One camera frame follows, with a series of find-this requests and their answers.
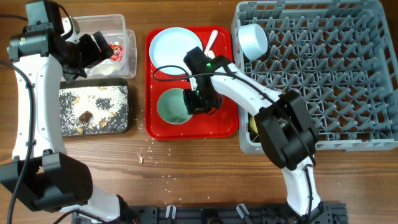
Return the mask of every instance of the wooden tabletop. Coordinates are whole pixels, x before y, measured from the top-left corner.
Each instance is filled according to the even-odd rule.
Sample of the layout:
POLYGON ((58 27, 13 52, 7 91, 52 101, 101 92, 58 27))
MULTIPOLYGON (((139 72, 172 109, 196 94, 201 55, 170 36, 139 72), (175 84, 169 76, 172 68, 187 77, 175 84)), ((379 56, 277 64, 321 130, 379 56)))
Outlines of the wooden tabletop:
MULTIPOLYGON (((238 134, 223 139, 153 141, 144 125, 144 48, 146 34, 157 27, 221 25, 231 29, 237 1, 135 1, 83 3, 64 0, 71 16, 122 14, 136 33, 137 76, 129 80, 136 94, 137 121, 124 134, 65 139, 68 155, 90 168, 94 184, 119 194, 130 205, 182 206, 284 203, 280 169, 266 156, 239 148, 238 134), (139 164, 137 153, 145 158, 139 164)), ((382 1, 393 40, 398 37, 398 1, 382 1)), ((25 15, 23 4, 0 5, 0 14, 25 15)), ((2 19, 0 59, 7 60, 11 35, 24 26, 2 19)), ((0 67, 0 164, 11 161, 17 133, 14 72, 0 67)), ((398 223, 398 150, 387 152, 318 151, 315 169, 322 200, 346 203, 350 223, 398 223)), ((6 222, 11 193, 0 186, 0 223, 6 222)), ((14 223, 52 223, 61 214, 31 212, 17 202, 14 223)))

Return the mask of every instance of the brown crumb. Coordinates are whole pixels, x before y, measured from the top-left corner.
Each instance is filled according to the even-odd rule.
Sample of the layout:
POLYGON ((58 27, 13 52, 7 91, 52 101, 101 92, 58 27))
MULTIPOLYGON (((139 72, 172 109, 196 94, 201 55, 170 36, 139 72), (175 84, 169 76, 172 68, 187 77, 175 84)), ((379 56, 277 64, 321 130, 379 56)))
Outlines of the brown crumb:
POLYGON ((90 113, 89 111, 86 111, 82 115, 80 115, 80 117, 79 117, 80 123, 87 124, 88 122, 90 122, 90 119, 92 117, 93 117, 93 114, 90 113))
POLYGON ((102 120, 99 122, 99 125, 101 126, 101 128, 105 128, 105 126, 107 125, 106 120, 105 120, 105 119, 102 119, 102 120))
POLYGON ((79 103, 80 100, 80 96, 77 96, 75 100, 72 101, 72 104, 75 105, 77 103, 79 103))
POLYGON ((138 154, 138 163, 140 164, 144 163, 144 157, 141 154, 138 154))
POLYGON ((76 130, 77 130, 77 132, 79 134, 84 134, 85 133, 85 130, 83 130, 83 128, 76 128, 76 130))

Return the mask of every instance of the white plate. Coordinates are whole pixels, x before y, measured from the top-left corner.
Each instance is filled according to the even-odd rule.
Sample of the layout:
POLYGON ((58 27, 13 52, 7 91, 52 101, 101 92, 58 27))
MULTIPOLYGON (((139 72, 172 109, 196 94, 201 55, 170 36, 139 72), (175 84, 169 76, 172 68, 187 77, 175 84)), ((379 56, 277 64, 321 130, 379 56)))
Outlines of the white plate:
MULTIPOLYGON (((159 32, 154 37, 149 46, 149 57, 156 68, 177 65, 190 72, 183 59, 187 52, 195 47, 203 50, 196 34, 181 27, 173 27, 159 32)), ((183 74, 179 68, 163 68, 161 71, 169 75, 183 74)))

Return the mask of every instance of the green bowl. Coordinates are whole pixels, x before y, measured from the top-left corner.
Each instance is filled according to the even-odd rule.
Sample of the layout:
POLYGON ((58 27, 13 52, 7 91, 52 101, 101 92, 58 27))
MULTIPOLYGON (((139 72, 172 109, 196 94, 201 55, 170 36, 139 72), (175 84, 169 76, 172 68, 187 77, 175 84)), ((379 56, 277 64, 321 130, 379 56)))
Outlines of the green bowl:
POLYGON ((183 89, 173 88, 165 91, 157 101, 157 113, 169 124, 183 124, 192 118, 184 102, 183 89))

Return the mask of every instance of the dish rack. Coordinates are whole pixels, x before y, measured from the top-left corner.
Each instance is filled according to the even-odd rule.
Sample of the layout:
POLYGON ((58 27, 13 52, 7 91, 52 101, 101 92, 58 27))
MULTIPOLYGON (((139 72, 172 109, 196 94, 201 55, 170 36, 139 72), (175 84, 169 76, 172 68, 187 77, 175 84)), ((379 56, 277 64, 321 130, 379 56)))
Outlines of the dish rack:
MULTIPOLYGON (((302 95, 320 133, 317 149, 398 146, 398 64, 378 0, 241 2, 231 30, 235 63, 246 75, 302 95), (269 48, 250 61, 238 30, 253 23, 265 30, 269 48)), ((240 146, 262 154, 250 118, 239 107, 240 146)))

